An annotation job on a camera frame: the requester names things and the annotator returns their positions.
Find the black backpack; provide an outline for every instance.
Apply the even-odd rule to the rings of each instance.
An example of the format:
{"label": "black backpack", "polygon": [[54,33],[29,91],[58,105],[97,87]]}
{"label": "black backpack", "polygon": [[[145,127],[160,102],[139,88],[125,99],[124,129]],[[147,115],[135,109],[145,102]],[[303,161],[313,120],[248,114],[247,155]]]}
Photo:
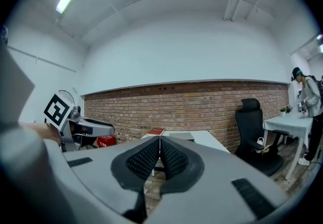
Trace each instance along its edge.
{"label": "black backpack", "polygon": [[312,80],[317,84],[319,94],[321,96],[321,107],[322,107],[323,106],[323,83],[322,83],[322,81],[316,80],[315,76],[313,76],[313,75],[309,75],[309,77],[311,77]]}

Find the chair armrest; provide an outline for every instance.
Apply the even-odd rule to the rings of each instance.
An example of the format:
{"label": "chair armrest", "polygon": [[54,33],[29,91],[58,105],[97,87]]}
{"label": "chair armrest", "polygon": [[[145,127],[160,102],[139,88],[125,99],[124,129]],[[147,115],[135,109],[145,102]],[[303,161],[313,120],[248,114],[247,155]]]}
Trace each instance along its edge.
{"label": "chair armrest", "polygon": [[259,143],[256,143],[255,141],[251,141],[251,140],[247,140],[247,143],[254,149],[256,150],[262,150],[264,149],[264,146],[259,144]]}
{"label": "chair armrest", "polygon": [[281,130],[273,130],[273,133],[288,136],[289,132],[281,131]]}

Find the black office chair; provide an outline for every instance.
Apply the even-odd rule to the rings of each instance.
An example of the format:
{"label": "black office chair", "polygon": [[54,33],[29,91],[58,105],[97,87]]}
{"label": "black office chair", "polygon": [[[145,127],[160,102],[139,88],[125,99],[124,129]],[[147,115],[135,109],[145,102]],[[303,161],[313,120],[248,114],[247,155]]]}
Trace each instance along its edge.
{"label": "black office chair", "polygon": [[270,152],[261,155],[256,150],[264,149],[264,146],[257,143],[259,137],[263,137],[262,110],[260,103],[255,98],[242,99],[242,109],[236,111],[241,144],[236,151],[236,155],[249,163],[267,176],[273,175],[283,165],[284,160],[277,155],[277,143],[281,135],[289,135],[288,132],[274,130],[276,138],[270,147]]}

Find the chair headrest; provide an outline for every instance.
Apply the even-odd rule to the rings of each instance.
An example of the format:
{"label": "chair headrest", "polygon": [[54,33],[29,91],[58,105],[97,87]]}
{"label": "chair headrest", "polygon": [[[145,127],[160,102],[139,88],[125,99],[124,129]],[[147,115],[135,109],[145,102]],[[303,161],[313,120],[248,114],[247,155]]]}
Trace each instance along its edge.
{"label": "chair headrest", "polygon": [[260,108],[260,103],[255,98],[245,98],[242,99],[242,111],[243,112],[249,112],[249,111],[255,111]]}

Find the potted plant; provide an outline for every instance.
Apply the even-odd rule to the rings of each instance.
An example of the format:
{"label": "potted plant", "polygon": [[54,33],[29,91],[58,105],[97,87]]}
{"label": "potted plant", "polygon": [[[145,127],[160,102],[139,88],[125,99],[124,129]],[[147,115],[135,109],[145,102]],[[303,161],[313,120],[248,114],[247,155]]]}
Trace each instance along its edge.
{"label": "potted plant", "polygon": [[286,108],[285,107],[281,109],[281,112],[282,112],[283,117],[286,116]]}

